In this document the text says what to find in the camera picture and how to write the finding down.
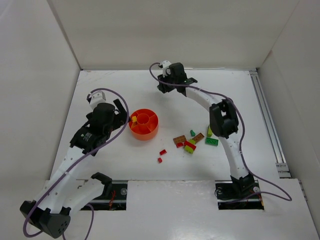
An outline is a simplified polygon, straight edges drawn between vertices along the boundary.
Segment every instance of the green lego brick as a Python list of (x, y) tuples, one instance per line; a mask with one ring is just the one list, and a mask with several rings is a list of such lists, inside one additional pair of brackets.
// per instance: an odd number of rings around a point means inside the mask
[(210, 138), (212, 136), (212, 134), (213, 134), (213, 132), (212, 132), (212, 130), (210, 128), (210, 125), (209, 125), (208, 126), (208, 132), (206, 133), (206, 136)]
[(193, 150), (191, 147), (189, 147), (189, 146), (185, 146), (185, 147), (184, 147), (184, 150), (187, 151), (187, 152), (190, 153), (190, 154), (193, 154), (193, 153), (194, 153), (194, 150)]
[(207, 137), (207, 138), (205, 139), (205, 143), (206, 143), (206, 144), (209, 144), (209, 145), (212, 145), (212, 146), (218, 146), (219, 140), (218, 140), (218, 139), (214, 139), (214, 138), (209, 138), (209, 137)]
[(191, 144), (193, 144), (193, 145), (195, 145), (195, 144), (196, 144), (196, 141), (195, 141), (195, 140), (193, 140), (193, 139), (189, 139), (189, 140), (188, 140), (188, 142), (189, 142), (189, 143), (191, 143)]
[(191, 137), (194, 137), (196, 133), (193, 130), (190, 130)]

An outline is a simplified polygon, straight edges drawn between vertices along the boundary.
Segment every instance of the cable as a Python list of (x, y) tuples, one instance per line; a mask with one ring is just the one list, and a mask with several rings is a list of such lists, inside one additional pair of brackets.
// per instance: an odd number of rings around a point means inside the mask
[(114, 200), (115, 200), (115, 197), (116, 197), (116, 190), (113, 190), (111, 194), (112, 194), (112, 197), (111, 197), (111, 199), (109, 201), (109, 209), (110, 210), (111, 210), (112, 204), (114, 204)]
[[(90, 226), (89, 226), (88, 232), (86, 233), (84, 240), (87, 240), (87, 238), (89, 237), (89, 234), (90, 234), (90, 231), (92, 228), (92, 224), (94, 223), (94, 217), (95, 217), (94, 207), (91, 204), (87, 204), (86, 206), (88, 206), (91, 209), (91, 222), (90, 222)], [(63, 238), (63, 240), (66, 240), (65, 233), (62, 233), (62, 238)]]
[(241, 135), (240, 141), (239, 141), (239, 152), (240, 152), (241, 159), (242, 159), (242, 162), (243, 162), (244, 167), (245, 167), (245, 168), (247, 169), (247, 171), (248, 171), (250, 174), (252, 174), (254, 177), (256, 177), (257, 179), (260, 179), (261, 181), (264, 181), (264, 182), (266, 182), (266, 183), (268, 183), (268, 184), (271, 184), (272, 186), (274, 186), (274, 187), (276, 187), (276, 188), (278, 188), (278, 189), (280, 189), (280, 190), (281, 190), (285, 195), (287, 195), (287, 197), (288, 197), (288, 198), (285, 198), (285, 197), (283, 197), (283, 196), (280, 196), (280, 195), (275, 194), (275, 193), (272, 193), (272, 192), (258, 191), (258, 192), (252, 193), (252, 194), (250, 194), (250, 195), (248, 195), (248, 196), (246, 196), (246, 197), (244, 197), (244, 198), (242, 198), (242, 199), (237, 199), (237, 200), (234, 200), (234, 201), (228, 201), (229, 204), (237, 203), (237, 202), (246, 200), (246, 199), (248, 199), (248, 198), (251, 198), (252, 196), (259, 195), (259, 194), (269, 194), (269, 195), (275, 196), (275, 197), (277, 197), (277, 198), (280, 198), (280, 199), (283, 199), (283, 200), (286, 200), (286, 201), (289, 201), (289, 202), (292, 201), (292, 197), (291, 197), (291, 196), (289, 195), (289, 193), (287, 193), (282, 187), (276, 185), (275, 183), (273, 183), (273, 182), (271, 182), (271, 181), (269, 181), (269, 180), (267, 180), (267, 179), (264, 179), (264, 178), (262, 178), (262, 177), (260, 177), (260, 176), (258, 176), (258, 175), (256, 175), (256, 174), (254, 174), (254, 173), (249, 169), (249, 167), (248, 167), (248, 165), (247, 165), (247, 163), (246, 163), (246, 161), (245, 161), (245, 157), (244, 157), (244, 155), (243, 155), (243, 152), (242, 152), (242, 142), (243, 142), (244, 137), (245, 137), (245, 134), (246, 134), (245, 122), (244, 122), (244, 119), (243, 119), (242, 115), (240, 114), (240, 111), (238, 110), (237, 106), (234, 104), (234, 101), (233, 101), (231, 98), (227, 97), (227, 96), (224, 95), (224, 94), (217, 93), (217, 92), (207, 91), (207, 90), (204, 90), (204, 89), (201, 89), (201, 88), (199, 88), (199, 87), (192, 86), (192, 85), (173, 84), (173, 83), (166, 83), (166, 82), (164, 82), (164, 81), (161, 81), (161, 80), (159, 80), (159, 79), (152, 73), (152, 67), (155, 66), (155, 65), (160, 65), (160, 63), (159, 63), (159, 62), (155, 62), (155, 63), (151, 64), (151, 66), (149, 67), (149, 72), (150, 72), (151, 76), (152, 76), (155, 80), (157, 80), (159, 83), (161, 83), (161, 84), (165, 84), (165, 85), (172, 86), (172, 87), (186, 87), (186, 88), (197, 89), (197, 90), (199, 90), (199, 91), (201, 91), (201, 92), (203, 92), (203, 93), (206, 93), (206, 94), (217, 95), (217, 96), (223, 97), (223, 98), (225, 98), (225, 99), (231, 100), (232, 105), (233, 105), (233, 107), (234, 107), (237, 115), (239, 116), (239, 119), (240, 119), (240, 122), (241, 122), (241, 125), (242, 125), (242, 135)]
[(28, 215), (25, 217), (25, 220), (24, 220), (24, 223), (23, 223), (23, 234), (24, 236), (26, 236), (27, 238), (33, 238), (33, 237), (36, 237), (38, 236), (39, 234), (42, 233), (42, 231), (39, 231), (35, 234), (29, 234), (27, 233), (27, 224), (30, 220), (30, 217), (31, 215), (34, 213), (35, 209), (39, 206), (39, 204), (46, 198), (46, 196), (58, 185), (58, 183), (60, 183), (60, 181), (66, 176), (66, 173), (70, 172), (78, 163), (80, 163), (83, 159), (85, 159), (87, 156), (91, 155), (91, 154), (94, 154), (96, 153), (99, 149), (105, 147), (106, 145), (108, 145), (109, 143), (111, 143), (113, 140), (115, 140), (126, 128), (127, 126), (127, 123), (129, 122), (129, 108), (128, 108), (128, 104), (127, 102), (125, 101), (125, 99), (117, 92), (111, 90), (111, 89), (108, 89), (108, 88), (103, 88), (103, 87), (100, 87), (100, 88), (97, 88), (97, 89), (94, 89), (90, 92), (90, 94), (88, 94), (88, 96), (86, 97), (86, 99), (88, 100), (91, 96), (92, 93), (96, 92), (96, 91), (107, 91), (107, 92), (110, 92), (110, 93), (113, 93), (115, 95), (117, 95), (124, 103), (124, 106), (125, 106), (125, 109), (126, 109), (126, 113), (127, 113), (127, 116), (126, 116), (126, 120), (125, 120), (125, 123), (123, 125), (123, 127), (120, 129), (120, 131), (114, 135), (111, 139), (109, 139), (108, 141), (106, 141), (104, 144), (98, 146), (97, 148), (95, 148), (94, 150), (88, 152), (87, 154), (83, 155), (82, 157), (80, 157), (77, 161), (75, 161), (66, 171), (65, 173), (63, 173), (61, 175), (61, 177), (59, 177), (57, 179), (57, 181), (43, 194), (42, 197), (39, 198), (39, 200), (35, 203), (35, 205), (33, 206), (33, 208), (31, 208), (30, 212), (28, 213)]

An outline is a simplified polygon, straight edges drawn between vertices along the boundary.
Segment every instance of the orange container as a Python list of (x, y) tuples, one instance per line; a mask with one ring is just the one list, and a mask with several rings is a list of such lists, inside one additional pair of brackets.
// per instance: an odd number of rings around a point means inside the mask
[(132, 135), (141, 141), (153, 139), (159, 128), (158, 116), (149, 109), (139, 109), (131, 114), (136, 117), (136, 122), (130, 121), (129, 127)]

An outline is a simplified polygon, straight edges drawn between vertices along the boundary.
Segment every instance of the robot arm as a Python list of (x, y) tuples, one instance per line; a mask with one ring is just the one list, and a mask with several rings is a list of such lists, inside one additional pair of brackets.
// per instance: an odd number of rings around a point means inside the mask
[(81, 187), (77, 183), (79, 174), (97, 152), (77, 164), (76, 161), (104, 144), (113, 130), (124, 125), (127, 112), (118, 99), (113, 101), (117, 109), (113, 104), (106, 103), (102, 91), (96, 91), (88, 101), (93, 111), (87, 114), (87, 122), (70, 141), (70, 147), (58, 170), (33, 201), (24, 201), (20, 207), (20, 211), (26, 217), (47, 189), (53, 186), (62, 174), (66, 174), (40, 202), (29, 221), (30, 224), (55, 239), (66, 231), (72, 215), (103, 192), (108, 195), (112, 188), (112, 179), (99, 172), (92, 175)]
[(218, 101), (210, 94), (200, 91), (197, 87), (198, 81), (192, 77), (188, 78), (184, 66), (179, 62), (171, 64), (169, 61), (163, 61), (159, 67), (162, 68), (162, 74), (157, 76), (157, 88), (162, 93), (176, 89), (209, 112), (210, 128), (221, 141), (228, 159), (233, 195), (237, 198), (248, 196), (255, 186), (255, 180), (241, 158), (239, 120), (232, 100), (228, 98)]
[[(187, 87), (185, 89), (185, 93), (187, 98), (190, 98), (196, 101), (198, 104), (204, 107), (209, 113), (211, 112), (212, 105), (218, 104), (218, 100), (214, 99), (212, 96), (206, 93), (203, 93), (197, 89)], [(239, 134), (234, 132), (230, 134), (228, 138), (225, 138), (223, 136), (219, 136), (218, 138), (223, 145), (226, 157), (228, 159), (231, 176), (237, 180), (239, 180), (240, 178), (246, 177), (249, 174), (249, 172), (245, 168), (241, 159), (241, 155), (239, 151), (239, 140), (240, 140)]]

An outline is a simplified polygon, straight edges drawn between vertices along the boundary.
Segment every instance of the white table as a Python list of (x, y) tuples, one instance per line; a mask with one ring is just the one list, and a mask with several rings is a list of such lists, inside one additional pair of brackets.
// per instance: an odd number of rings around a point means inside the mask
[[(246, 126), (243, 152), (248, 166), (258, 175), (278, 179), (275, 155), (260, 112), (248, 71), (187, 70), (189, 77), (198, 80), (203, 88), (223, 93), (234, 100)], [(82, 71), (74, 91), (53, 170), (64, 158), (69, 141), (86, 122), (91, 111), (87, 94), (96, 88), (109, 88), (120, 93), (128, 103), (130, 113), (151, 109), (159, 118), (159, 130), (150, 141), (136, 140), (129, 127), (114, 142), (101, 149), (87, 167), (81, 179), (101, 172), (114, 180), (229, 180), (229, 164), (221, 144), (218, 147), (197, 144), (193, 155), (177, 149), (173, 138), (190, 130), (206, 135), (209, 113), (196, 102), (172, 91), (166, 94), (157, 89), (156, 82), (146, 70)], [(116, 98), (106, 92), (112, 103)], [(159, 152), (166, 149), (163, 163), (158, 164)]]
[[(89, 240), (317, 240), (307, 203), (297, 179), (279, 179), (275, 155), (247, 71), (188, 70), (207, 90), (231, 97), (243, 115), (246, 136), (243, 152), (256, 174), (283, 187), (292, 196), (287, 202), (263, 195), (264, 210), (218, 210), (215, 181), (229, 180), (224, 149), (197, 144), (193, 155), (177, 149), (173, 138), (190, 136), (190, 130), (206, 133), (209, 114), (177, 92), (163, 94), (148, 71), (82, 71), (73, 95), (54, 163), (61, 163), (69, 141), (90, 112), (86, 101), (95, 88), (110, 88), (128, 102), (130, 112), (148, 108), (159, 117), (159, 132), (147, 142), (133, 138), (129, 128), (98, 152), (81, 176), (99, 171), (114, 180), (128, 182), (126, 211), (96, 211)], [(112, 102), (115, 96), (106, 94)], [(166, 149), (163, 163), (159, 152)], [(259, 181), (262, 191), (283, 195)], [(81, 211), (72, 218), (67, 240), (82, 240), (91, 213)], [(42, 234), (35, 238), (51, 239)]]

